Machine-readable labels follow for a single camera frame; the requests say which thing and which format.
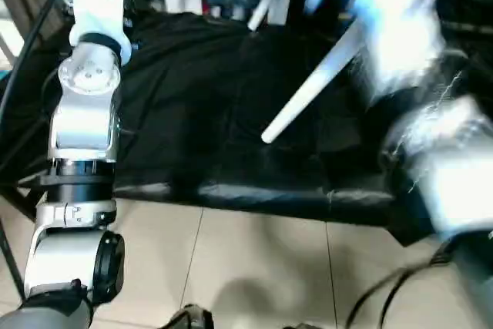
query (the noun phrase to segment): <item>tile floor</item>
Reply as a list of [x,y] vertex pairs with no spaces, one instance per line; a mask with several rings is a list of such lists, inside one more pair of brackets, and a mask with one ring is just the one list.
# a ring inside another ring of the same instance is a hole
[[[0,217],[23,269],[33,226],[2,199]],[[437,247],[424,240],[404,249],[370,227],[128,200],[119,200],[114,229],[126,240],[125,284],[98,310],[95,329],[160,327],[189,302],[212,310],[219,329],[281,329],[301,321],[343,328],[366,288]],[[357,327],[376,327],[384,294],[364,307]],[[0,257],[0,314],[18,303]],[[405,286],[385,327],[485,326],[454,269],[440,268]]]

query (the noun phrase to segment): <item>white stick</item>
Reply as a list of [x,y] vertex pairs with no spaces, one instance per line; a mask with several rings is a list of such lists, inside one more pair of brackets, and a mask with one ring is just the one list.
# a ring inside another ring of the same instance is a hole
[[269,11],[270,4],[272,1],[276,0],[260,0],[258,6],[253,11],[253,14],[248,21],[248,28],[250,31],[256,31],[260,26],[260,23],[263,21],[267,12]]
[[359,51],[361,44],[360,26],[354,22],[266,128],[262,134],[262,140],[265,143],[273,142],[352,60]]

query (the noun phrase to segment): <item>white robotic arm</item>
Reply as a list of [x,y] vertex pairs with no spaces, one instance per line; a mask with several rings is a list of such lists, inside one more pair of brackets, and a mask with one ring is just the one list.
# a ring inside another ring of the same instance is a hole
[[123,284],[123,238],[109,230],[120,67],[132,48],[123,0],[74,0],[72,55],[59,66],[62,98],[50,129],[47,201],[38,206],[22,306],[0,328],[89,327]]

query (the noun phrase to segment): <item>cable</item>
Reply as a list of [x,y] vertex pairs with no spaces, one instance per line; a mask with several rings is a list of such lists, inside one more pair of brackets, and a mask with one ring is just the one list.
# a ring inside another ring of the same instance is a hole
[[359,310],[363,307],[363,304],[368,300],[368,298],[370,298],[374,293],[379,291],[381,288],[385,287],[393,279],[398,277],[397,282],[392,288],[391,292],[388,294],[387,299],[385,300],[384,306],[381,311],[380,319],[378,321],[378,329],[382,329],[385,322],[385,317],[392,303],[392,300],[395,298],[395,295],[402,288],[404,283],[408,281],[410,277],[414,276],[416,273],[420,271],[426,270],[430,267],[439,267],[439,266],[447,265],[451,260],[450,258],[451,246],[452,246],[451,242],[444,243],[440,246],[440,248],[438,248],[438,250],[435,252],[435,254],[430,260],[409,267],[398,269],[388,274],[383,279],[379,280],[376,284],[374,284],[373,287],[368,289],[357,300],[356,304],[353,306],[352,310],[347,316],[346,325],[345,325],[346,329],[350,329],[351,325],[354,323],[354,319],[356,319]]
[[29,52],[31,52],[32,46],[34,45],[34,41],[39,34],[39,30],[43,25],[43,22],[46,20],[46,17],[49,14],[49,11],[52,10],[53,5],[56,0],[46,0],[45,4],[42,6],[39,11],[38,16],[36,17],[35,23],[32,26],[32,29],[29,31],[27,38],[24,41],[24,45],[22,46],[21,53],[17,58],[16,63],[10,73],[10,77],[7,82],[7,86],[5,87],[5,91],[2,97],[2,102],[0,103],[0,128],[2,127],[3,116],[5,114],[5,109],[7,107],[8,99],[12,94],[12,90],[14,88],[15,83],[17,82],[18,73],[24,65],[25,59],[27,58]]
[[48,112],[46,112],[45,109],[45,94],[46,94],[46,88],[48,87],[48,84],[54,80],[56,77],[57,73],[59,71],[59,67],[56,66],[49,74],[46,76],[46,79],[43,81],[43,84],[41,85],[41,92],[40,92],[40,105],[41,105],[41,116],[43,119],[50,119],[50,115]]

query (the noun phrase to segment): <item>black cloth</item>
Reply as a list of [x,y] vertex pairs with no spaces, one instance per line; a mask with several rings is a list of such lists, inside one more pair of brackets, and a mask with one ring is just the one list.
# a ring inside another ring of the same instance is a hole
[[[273,144],[260,139],[328,42],[191,14],[148,15],[131,39],[139,50],[122,70],[116,196],[386,223],[392,195],[366,160],[346,74]],[[59,99],[58,80],[43,81],[66,57],[66,40],[63,30],[22,70],[2,124],[2,184],[39,186]]]

